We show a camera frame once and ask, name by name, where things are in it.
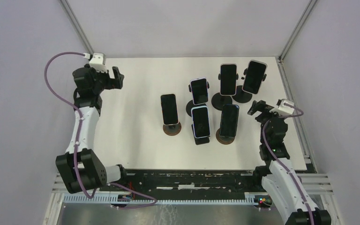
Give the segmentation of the cream cased phone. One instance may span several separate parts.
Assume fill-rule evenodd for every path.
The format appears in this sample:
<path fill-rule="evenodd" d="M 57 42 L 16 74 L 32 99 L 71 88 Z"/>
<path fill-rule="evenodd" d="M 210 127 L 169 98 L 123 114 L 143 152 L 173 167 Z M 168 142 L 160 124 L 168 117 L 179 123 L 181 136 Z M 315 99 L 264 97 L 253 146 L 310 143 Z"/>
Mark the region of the cream cased phone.
<path fill-rule="evenodd" d="M 164 125 L 178 124 L 179 118 L 175 94 L 163 94 L 160 100 Z"/>

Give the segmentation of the black round clamp stand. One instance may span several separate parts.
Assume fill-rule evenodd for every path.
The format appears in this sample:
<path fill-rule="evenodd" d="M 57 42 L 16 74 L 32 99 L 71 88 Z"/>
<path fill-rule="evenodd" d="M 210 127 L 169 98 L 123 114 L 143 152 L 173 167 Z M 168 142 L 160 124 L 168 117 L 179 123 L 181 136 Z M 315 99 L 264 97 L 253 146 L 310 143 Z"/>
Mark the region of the black round clamp stand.
<path fill-rule="evenodd" d="M 209 84 L 209 82 L 207 81 L 207 89 L 209 89 L 210 88 L 210 84 Z M 189 92 L 190 93 L 192 93 L 192 89 L 191 89 L 191 85 L 189 84 L 188 85 L 188 89 L 189 89 Z M 188 114 L 188 116 L 192 116 L 191 115 L 191 109 L 193 108 L 193 107 L 196 107 L 196 106 L 206 106 L 206 103 L 207 102 L 205 102 L 205 103 L 203 103 L 203 104 L 199 104 L 199 105 L 195 105 L 194 103 L 193 103 L 193 100 L 190 100 L 188 103 L 187 103 L 187 105 L 186 105 L 186 113 Z"/>

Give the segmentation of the black folding phone stand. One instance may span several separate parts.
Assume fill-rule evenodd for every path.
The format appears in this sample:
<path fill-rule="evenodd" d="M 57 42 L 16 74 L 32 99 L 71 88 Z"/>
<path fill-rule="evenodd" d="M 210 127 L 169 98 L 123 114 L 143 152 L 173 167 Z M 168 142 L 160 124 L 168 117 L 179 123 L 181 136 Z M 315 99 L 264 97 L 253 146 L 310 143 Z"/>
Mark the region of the black folding phone stand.
<path fill-rule="evenodd" d="M 191 130 L 193 132 L 193 138 L 194 138 L 196 145 L 207 144 L 210 142 L 210 131 L 208 130 L 208 128 L 209 127 L 207 127 L 206 125 L 199 124 L 197 130 L 202 131 L 204 134 L 207 134 L 207 135 L 204 137 L 196 137 L 194 125 L 193 124 L 191 125 Z"/>

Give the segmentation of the white cased phone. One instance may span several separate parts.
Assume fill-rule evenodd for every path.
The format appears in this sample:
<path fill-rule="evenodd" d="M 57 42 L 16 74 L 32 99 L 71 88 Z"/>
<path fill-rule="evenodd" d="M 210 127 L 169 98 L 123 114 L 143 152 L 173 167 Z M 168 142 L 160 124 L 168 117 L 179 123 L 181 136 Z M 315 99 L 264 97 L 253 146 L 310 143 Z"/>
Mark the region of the white cased phone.
<path fill-rule="evenodd" d="M 222 96 L 233 96 L 236 94 L 237 80 L 236 64 L 222 64 L 220 66 L 220 94 Z"/>

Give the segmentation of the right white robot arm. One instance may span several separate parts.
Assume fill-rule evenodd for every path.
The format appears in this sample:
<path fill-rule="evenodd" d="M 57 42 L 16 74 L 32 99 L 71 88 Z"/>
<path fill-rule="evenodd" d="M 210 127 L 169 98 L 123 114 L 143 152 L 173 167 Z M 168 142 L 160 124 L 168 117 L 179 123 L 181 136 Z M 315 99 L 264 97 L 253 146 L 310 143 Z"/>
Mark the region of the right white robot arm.
<path fill-rule="evenodd" d="M 247 113 L 256 112 L 260 113 L 255 120 L 261 124 L 259 150 L 265 165 L 255 168 L 253 188 L 268 193 L 285 225 L 330 225 L 329 212 L 319 209 L 303 187 L 284 143 L 288 131 L 285 120 L 304 112 L 288 99 L 278 100 L 275 106 L 253 101 Z"/>

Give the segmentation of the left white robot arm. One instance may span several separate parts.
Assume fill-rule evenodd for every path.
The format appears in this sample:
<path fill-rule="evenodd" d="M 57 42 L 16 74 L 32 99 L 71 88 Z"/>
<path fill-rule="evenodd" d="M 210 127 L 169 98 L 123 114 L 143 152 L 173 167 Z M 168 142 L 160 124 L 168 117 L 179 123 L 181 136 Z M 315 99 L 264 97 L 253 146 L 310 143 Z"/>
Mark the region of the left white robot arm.
<path fill-rule="evenodd" d="M 109 72 L 98 72 L 85 65 L 72 75 L 76 84 L 71 106 L 75 113 L 75 127 L 69 146 L 55 164 L 67 191 L 71 194 L 102 188 L 108 183 L 117 191 L 128 187 L 128 177 L 121 164 L 104 166 L 94 152 L 94 137 L 101 115 L 104 90 L 121 89 L 124 75 L 118 67 Z"/>

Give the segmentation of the wooden base phone stand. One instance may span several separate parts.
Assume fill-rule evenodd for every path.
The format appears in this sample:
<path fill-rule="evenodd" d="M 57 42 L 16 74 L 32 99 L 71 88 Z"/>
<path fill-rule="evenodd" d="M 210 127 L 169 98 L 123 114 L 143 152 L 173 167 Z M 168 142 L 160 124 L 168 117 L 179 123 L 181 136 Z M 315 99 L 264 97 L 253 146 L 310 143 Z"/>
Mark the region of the wooden base phone stand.
<path fill-rule="evenodd" d="M 181 131 L 181 123 L 173 124 L 173 125 L 163 125 L 163 131 L 168 136 L 175 136 Z"/>

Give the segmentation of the light blue cased phone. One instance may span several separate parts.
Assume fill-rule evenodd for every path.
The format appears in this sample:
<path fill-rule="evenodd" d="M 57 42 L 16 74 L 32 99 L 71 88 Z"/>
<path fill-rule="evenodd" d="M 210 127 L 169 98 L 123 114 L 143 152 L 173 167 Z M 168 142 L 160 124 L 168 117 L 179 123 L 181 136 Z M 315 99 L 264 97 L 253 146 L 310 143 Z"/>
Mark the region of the light blue cased phone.
<path fill-rule="evenodd" d="M 194 137 L 205 138 L 210 136 L 209 110 L 205 105 L 191 109 Z"/>

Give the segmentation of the lilac cased phone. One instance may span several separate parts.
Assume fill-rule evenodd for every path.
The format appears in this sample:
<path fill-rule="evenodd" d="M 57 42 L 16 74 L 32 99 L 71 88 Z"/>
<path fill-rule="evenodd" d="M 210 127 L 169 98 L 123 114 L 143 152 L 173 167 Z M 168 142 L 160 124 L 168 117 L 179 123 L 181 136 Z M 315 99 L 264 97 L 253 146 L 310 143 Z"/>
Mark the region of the lilac cased phone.
<path fill-rule="evenodd" d="M 193 97 L 193 104 L 200 105 L 208 102 L 208 81 L 205 77 L 190 81 L 190 91 Z"/>

